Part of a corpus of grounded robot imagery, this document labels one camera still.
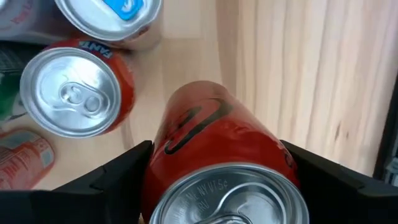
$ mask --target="can rim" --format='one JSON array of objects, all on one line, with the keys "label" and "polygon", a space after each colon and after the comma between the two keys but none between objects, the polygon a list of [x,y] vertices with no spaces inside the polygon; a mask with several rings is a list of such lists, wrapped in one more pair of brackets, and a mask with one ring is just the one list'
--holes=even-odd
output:
[{"label": "can rim", "polygon": [[227,163],[221,163],[221,164],[216,164],[216,165],[211,165],[211,166],[206,166],[204,168],[195,170],[181,178],[179,178],[177,181],[175,181],[162,195],[160,198],[158,204],[156,205],[154,211],[152,212],[152,215],[150,217],[149,224],[161,224],[162,222],[162,217],[165,213],[166,205],[169,204],[169,202],[176,197],[178,197],[178,193],[180,193],[185,185],[190,185],[192,182],[196,181],[198,176],[200,174],[203,174],[205,172],[210,172],[212,170],[220,170],[220,169],[249,169],[255,172],[259,172],[260,174],[267,173],[267,174],[272,174],[278,177],[283,178],[287,186],[289,186],[289,189],[294,192],[294,195],[298,197],[298,200],[300,202],[300,205],[302,206],[302,217],[304,220],[307,222],[303,223],[309,223],[309,212],[307,208],[307,204],[304,201],[304,198],[302,197],[300,191],[296,186],[285,176],[283,176],[281,173],[277,172],[276,170],[270,169],[265,166],[261,166],[258,164],[252,164],[252,163],[247,163],[247,162],[227,162]]},{"label": "can rim", "polygon": [[158,4],[152,4],[153,8],[146,9],[145,11],[142,12],[138,12],[138,14],[145,14],[145,16],[143,16],[143,19],[137,20],[135,21],[135,23],[132,23],[132,25],[129,25],[129,29],[126,29],[128,30],[128,32],[109,32],[106,30],[94,29],[94,27],[90,27],[89,23],[85,22],[82,17],[80,17],[77,13],[73,11],[73,7],[70,4],[70,0],[55,0],[55,3],[57,4],[62,14],[75,27],[80,29],[85,34],[90,35],[99,40],[120,41],[138,33],[145,26],[156,20],[160,12],[160,9],[162,7],[163,0],[151,0],[151,1],[152,2],[156,1]]},{"label": "can rim", "polygon": [[8,0],[0,0],[0,11],[6,8]]},{"label": "can rim", "polygon": [[[117,91],[115,104],[113,111],[116,113],[110,113],[111,116],[107,117],[106,122],[104,125],[100,126],[95,130],[90,130],[87,132],[73,132],[67,131],[65,129],[59,128],[53,123],[51,123],[46,116],[43,114],[41,110],[41,106],[38,102],[34,99],[35,96],[35,81],[34,79],[37,78],[37,74],[40,72],[40,69],[47,63],[49,63],[54,57],[56,56],[66,56],[66,55],[74,55],[85,58],[87,60],[92,61],[100,69],[102,69],[105,74],[109,75],[112,84],[114,85],[115,90]],[[62,137],[67,138],[88,138],[92,136],[97,136],[104,131],[106,131],[117,119],[120,113],[121,107],[121,89],[117,78],[112,71],[112,69],[104,63],[100,58],[97,56],[82,50],[77,49],[74,47],[56,47],[53,49],[44,50],[43,52],[36,55],[26,66],[24,71],[21,75],[21,82],[20,82],[20,93],[21,93],[21,100],[25,106],[26,111],[29,113],[30,117],[39,124],[41,127],[50,131],[51,133],[57,134]]]}]

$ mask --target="coca-cola zero can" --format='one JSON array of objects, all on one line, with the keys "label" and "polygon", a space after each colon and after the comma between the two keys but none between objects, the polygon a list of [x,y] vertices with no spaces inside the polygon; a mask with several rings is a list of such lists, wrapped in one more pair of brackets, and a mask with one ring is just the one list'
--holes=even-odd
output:
[{"label": "coca-cola zero can", "polygon": [[296,164],[221,85],[169,99],[144,177],[142,214],[161,223],[309,223]]}]

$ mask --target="white can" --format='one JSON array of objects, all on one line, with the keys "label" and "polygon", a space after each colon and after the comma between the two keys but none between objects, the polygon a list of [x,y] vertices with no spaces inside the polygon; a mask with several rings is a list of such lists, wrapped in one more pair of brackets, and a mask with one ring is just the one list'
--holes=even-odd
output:
[{"label": "white can", "polygon": [[162,0],[55,0],[82,32],[112,47],[144,50],[161,38]]}]

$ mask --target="wooden surface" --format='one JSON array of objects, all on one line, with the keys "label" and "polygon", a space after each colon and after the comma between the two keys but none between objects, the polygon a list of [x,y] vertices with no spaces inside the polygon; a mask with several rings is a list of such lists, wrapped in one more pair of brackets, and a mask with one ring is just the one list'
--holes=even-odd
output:
[{"label": "wooden surface", "polygon": [[398,62],[396,0],[165,0],[164,39],[135,55],[137,102],[117,130],[90,139],[29,127],[57,161],[53,189],[154,139],[164,106],[195,80],[222,83],[275,135],[371,175]]}]

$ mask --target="pull tab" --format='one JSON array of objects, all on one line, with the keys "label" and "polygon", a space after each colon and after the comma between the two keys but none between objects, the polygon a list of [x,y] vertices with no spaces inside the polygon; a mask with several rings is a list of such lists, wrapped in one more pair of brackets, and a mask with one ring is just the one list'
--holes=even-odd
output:
[{"label": "pull tab", "polygon": [[252,224],[252,222],[243,215],[229,214],[211,217],[196,224]]},{"label": "pull tab", "polygon": [[143,0],[104,0],[121,19],[127,21],[132,19],[143,7]]},{"label": "pull tab", "polygon": [[108,107],[108,101],[101,93],[79,83],[64,84],[60,89],[60,96],[69,108],[88,117],[94,117]]}]

